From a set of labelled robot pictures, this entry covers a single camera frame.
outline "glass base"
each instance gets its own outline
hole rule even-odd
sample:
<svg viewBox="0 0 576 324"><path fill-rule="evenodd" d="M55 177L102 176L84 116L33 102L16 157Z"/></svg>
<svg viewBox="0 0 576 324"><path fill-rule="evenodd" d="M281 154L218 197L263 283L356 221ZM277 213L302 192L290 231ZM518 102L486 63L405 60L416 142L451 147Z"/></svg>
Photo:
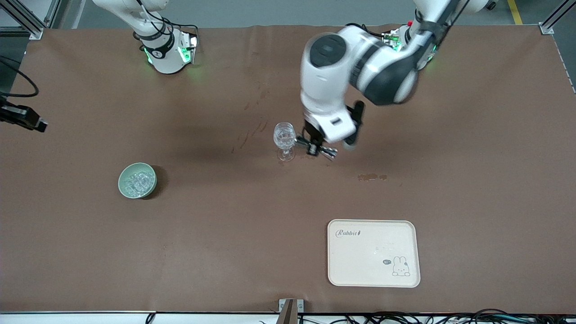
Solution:
<svg viewBox="0 0 576 324"><path fill-rule="evenodd" d="M296 154L294 153L294 149L289 149L289 150L278 149L277 155L278 155L278 159L280 159L280 161L290 162L290 161L292 161L292 159L294 159L294 156Z"/></svg>

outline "metal bracket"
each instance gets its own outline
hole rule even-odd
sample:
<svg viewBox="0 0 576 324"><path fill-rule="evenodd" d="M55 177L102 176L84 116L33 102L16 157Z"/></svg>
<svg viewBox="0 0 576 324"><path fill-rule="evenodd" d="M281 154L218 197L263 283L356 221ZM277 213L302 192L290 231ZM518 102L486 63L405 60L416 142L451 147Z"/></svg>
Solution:
<svg viewBox="0 0 576 324"><path fill-rule="evenodd" d="M29 40L41 40L42 35L44 34L44 28L40 28L40 33L37 34L30 34Z"/></svg>
<svg viewBox="0 0 576 324"><path fill-rule="evenodd" d="M278 300L278 311L281 312L282 308L286 304L288 299L279 299ZM298 306L298 312L304 312L304 299L294 299L296 301L296 306Z"/></svg>
<svg viewBox="0 0 576 324"><path fill-rule="evenodd" d="M539 22L538 27L540 27L540 32L542 33L542 35L554 35L554 29L552 28L546 29L543 25L543 22Z"/></svg>
<svg viewBox="0 0 576 324"><path fill-rule="evenodd" d="M298 313L304 312L304 299L278 300L280 315L276 324L297 324Z"/></svg>

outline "green led light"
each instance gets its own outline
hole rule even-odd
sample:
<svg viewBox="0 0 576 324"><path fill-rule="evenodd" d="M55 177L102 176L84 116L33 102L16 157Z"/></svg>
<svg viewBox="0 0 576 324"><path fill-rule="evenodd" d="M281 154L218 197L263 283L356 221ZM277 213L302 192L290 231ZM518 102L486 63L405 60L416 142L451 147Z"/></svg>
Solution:
<svg viewBox="0 0 576 324"><path fill-rule="evenodd" d="M395 51L399 51L401 46L402 46L402 42L398 40L398 41L396 41L396 46L394 46L392 48L394 48Z"/></svg>
<svg viewBox="0 0 576 324"><path fill-rule="evenodd" d="M188 63L190 62L191 58L190 58L190 51L188 51L186 48L178 48L179 52L180 52L180 56L182 56L182 61L184 61L184 63Z"/></svg>
<svg viewBox="0 0 576 324"><path fill-rule="evenodd" d="M150 54L148 54L148 51L145 48L144 48L144 53L146 53L146 56L148 57L148 63L153 64L152 59L150 58Z"/></svg>
<svg viewBox="0 0 576 324"><path fill-rule="evenodd" d="M428 61L432 60L432 58L434 57L434 51L436 50L436 45L434 45L434 47L432 48L432 52L430 53L430 55L428 56Z"/></svg>

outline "gray floor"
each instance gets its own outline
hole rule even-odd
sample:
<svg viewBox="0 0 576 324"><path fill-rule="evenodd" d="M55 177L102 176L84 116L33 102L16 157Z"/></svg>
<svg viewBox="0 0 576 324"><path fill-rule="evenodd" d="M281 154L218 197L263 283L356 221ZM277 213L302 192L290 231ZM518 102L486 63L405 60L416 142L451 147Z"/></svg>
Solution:
<svg viewBox="0 0 576 324"><path fill-rule="evenodd" d="M548 16L557 1L517 0L524 24L535 24ZM410 0L172 0L162 15L174 22L194 23L200 28L248 27L253 25L343 25L357 22L381 25L404 23L414 18ZM514 24L506 0L492 11L463 15L459 24ZM69 0L61 28L128 28L119 18L97 7L91 0ZM554 28L555 39L568 71L576 76L576 9ZM0 37L0 55L22 58L28 40ZM0 66L0 91L12 85L14 74Z"/></svg>
<svg viewBox="0 0 576 324"><path fill-rule="evenodd" d="M410 0L173 0L162 15L201 28L248 27L253 25L344 25L358 22L382 25L414 19ZM507 2L491 12L462 16L461 24L514 24ZM79 28L127 28L111 13L92 1L86 2Z"/></svg>
<svg viewBox="0 0 576 324"><path fill-rule="evenodd" d="M517 0L516 3L522 22L537 24L556 9L559 1ZM566 70L572 76L572 83L576 83L576 7L554 25L554 39L564 59Z"/></svg>

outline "black cable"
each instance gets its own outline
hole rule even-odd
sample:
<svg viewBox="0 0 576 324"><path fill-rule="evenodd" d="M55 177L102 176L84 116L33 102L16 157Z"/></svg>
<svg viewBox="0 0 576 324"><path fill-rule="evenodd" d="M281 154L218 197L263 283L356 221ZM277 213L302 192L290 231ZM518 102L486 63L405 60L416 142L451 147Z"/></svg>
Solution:
<svg viewBox="0 0 576 324"><path fill-rule="evenodd" d="M383 312L375 312L375 313L372 313L370 315L373 318L378 318L379 323L381 323L384 320L390 320L390 321L397 322L399 324L422 324L418 318L416 318L412 314L404 313L404 312L386 312L386 311L383 311ZM415 321L415 323L411 323L406 318L412 318Z"/></svg>
<svg viewBox="0 0 576 324"><path fill-rule="evenodd" d="M576 318L576 316L573 315L566 315L565 317L562 316L556 316L556 318L554 318L554 316L550 316L550 315L537 315L537 318L539 318L541 321L543 321L546 324L565 324L566 322L566 317L567 318Z"/></svg>
<svg viewBox="0 0 576 324"><path fill-rule="evenodd" d="M360 323L358 323L358 321L356 321L355 319L351 318L348 315L345 315L344 317L346 317L346 319L352 324L360 324Z"/></svg>
<svg viewBox="0 0 576 324"><path fill-rule="evenodd" d="M151 13L148 11L148 9L144 6L144 4L142 3L141 0L136 0L136 2L138 2L138 4L140 5L140 7L142 7L142 8L144 9L144 11L145 11L150 17L154 17L154 18L156 18L157 20L162 21L162 24L163 24L163 25L166 24L166 21L164 21L164 19L160 19L160 18L154 16L153 14L151 14ZM154 21L150 20L150 22L152 23L152 26L154 27L154 29L156 29L156 31L159 32L161 35L169 36L169 35L171 34L171 33L163 33L163 31L161 31L160 29L158 29L158 27L156 27L156 24L154 23Z"/></svg>
<svg viewBox="0 0 576 324"><path fill-rule="evenodd" d="M156 17L155 15L153 15L151 12L148 11L148 9L144 8L144 10L146 10L146 12L150 15L150 17L158 19L160 21L162 21L164 24L168 24L172 27L172 29L174 28L174 26L178 26L178 27L194 27L196 36L198 35L198 26L194 25L194 24L188 24L188 25L181 25L181 24L176 24L170 21L170 19L165 18L165 17ZM162 33L157 27L156 25L154 25L154 28L161 33L162 35L170 35L170 33Z"/></svg>
<svg viewBox="0 0 576 324"><path fill-rule="evenodd" d="M428 319L426 320L426 322L424 322L424 324L434 324L434 316L428 317Z"/></svg>
<svg viewBox="0 0 576 324"><path fill-rule="evenodd" d="M4 56L4 55L0 55L0 58L7 59L7 60L9 60L9 61L12 61L12 62L18 63L18 64L21 63L21 62L18 61L18 60L15 60L15 59L13 59L13 58L6 57L6 56Z"/></svg>
<svg viewBox="0 0 576 324"><path fill-rule="evenodd" d="M156 317L156 313L155 313L155 312L149 313L148 316L146 317L146 322L145 322L145 324L150 324L150 323L152 323L152 321L154 320L155 317Z"/></svg>
<svg viewBox="0 0 576 324"><path fill-rule="evenodd" d="M365 24L359 25L359 24L357 24L357 23L355 23L355 22L350 22L350 23L346 24L345 26L356 26L356 27L358 27L358 28L363 29L365 32L369 33L370 35L375 36L375 37L380 37L380 38L382 38L382 34L383 34L383 33L389 33L389 32L392 31L392 30L390 30L390 31L382 32L382 33L377 33L377 32L373 32L373 31L369 30L368 27L366 27Z"/></svg>
<svg viewBox="0 0 576 324"><path fill-rule="evenodd" d="M378 324L378 322L376 322L376 320L372 317L364 316L364 318L366 318L366 320L364 321L364 324L368 324L368 322L372 322L372 324Z"/></svg>
<svg viewBox="0 0 576 324"><path fill-rule="evenodd" d="M556 323L559 324L569 324L569 322L567 321L568 319L575 319L576 315L564 315L558 318L558 320L556 321Z"/></svg>
<svg viewBox="0 0 576 324"><path fill-rule="evenodd" d="M436 324L445 324L448 320L450 320L452 318L460 319L460 318L471 317L471 316L472 316L472 314L470 314L470 313L456 313L456 314L446 316L445 318L442 318Z"/></svg>
<svg viewBox="0 0 576 324"><path fill-rule="evenodd" d="M473 314L453 314L450 315L442 320L439 323L445 323L450 318L468 318L467 321L462 322L461 324L479 324L479 323L498 323L498 324L506 324L506 323L519 323L519 324L557 324L556 320L548 315L534 315L534 314L508 314L502 310L494 309L494 308L487 308L480 310Z"/></svg>
<svg viewBox="0 0 576 324"><path fill-rule="evenodd" d="M311 320L311 319L306 319L306 318L304 318L304 316L300 316L298 319L300 320L300 322L306 321L306 322L310 322L310 323L312 323L312 324L320 324L320 323L315 322L315 321L313 321L313 320Z"/></svg>
<svg viewBox="0 0 576 324"><path fill-rule="evenodd" d="M3 57L0 58L0 63L4 64L5 66L7 66L10 70L18 73L19 75L21 75L23 78L26 79L26 81L28 81L28 83L30 83L30 85L34 88L34 93L6 93L6 92L2 92L0 91L0 96L5 96L5 97L19 97L19 98L30 98L30 97L34 97L37 96L38 93L40 92L38 90L38 86L36 86L36 84L34 83L34 81L32 81L32 79L30 79L26 74L24 74L23 72L21 72L19 69L16 69L15 67L13 67L12 65L8 64Z"/></svg>

